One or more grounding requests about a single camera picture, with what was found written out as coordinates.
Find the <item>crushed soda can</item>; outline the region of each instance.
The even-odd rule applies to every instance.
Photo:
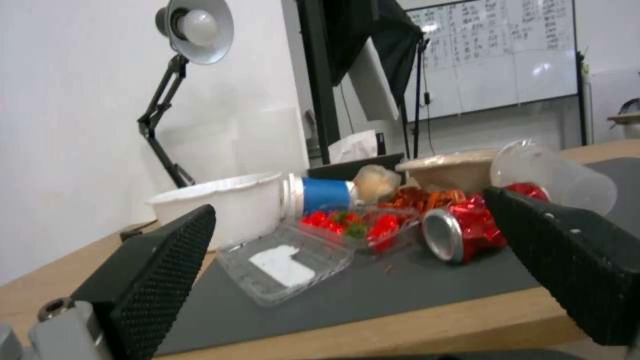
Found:
[[[505,188],[549,201],[547,191],[536,184],[518,183]],[[480,252],[507,246],[481,194],[428,211],[422,219],[422,233],[433,254],[448,263],[468,263]]]

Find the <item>light bulb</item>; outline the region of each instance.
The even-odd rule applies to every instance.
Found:
[[[218,24],[210,13],[204,10],[191,10],[178,20],[178,27],[190,42],[209,47],[218,36]]]

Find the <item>clear plastic cup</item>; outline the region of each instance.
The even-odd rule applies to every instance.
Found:
[[[561,157],[534,140],[518,140],[503,148],[491,164],[491,183],[509,186],[535,183],[552,202],[606,215],[618,198],[616,184],[607,176]]]

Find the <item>white bowl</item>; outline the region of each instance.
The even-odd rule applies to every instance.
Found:
[[[209,250],[224,249],[272,233],[280,223],[281,174],[232,177],[156,195],[147,201],[167,224],[202,205],[216,210]]]

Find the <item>crumpled paper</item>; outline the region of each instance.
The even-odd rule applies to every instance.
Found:
[[[329,146],[329,159],[332,164],[375,158],[376,156],[378,156],[378,141],[375,130],[349,135]]]

